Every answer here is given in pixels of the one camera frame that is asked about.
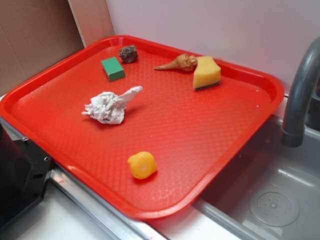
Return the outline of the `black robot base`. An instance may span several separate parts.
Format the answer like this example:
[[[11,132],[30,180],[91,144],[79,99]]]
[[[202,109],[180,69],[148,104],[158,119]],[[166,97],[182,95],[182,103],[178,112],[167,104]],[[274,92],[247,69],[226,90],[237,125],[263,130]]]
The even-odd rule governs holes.
[[[45,195],[52,157],[27,138],[13,140],[0,127],[0,229],[4,230]]]

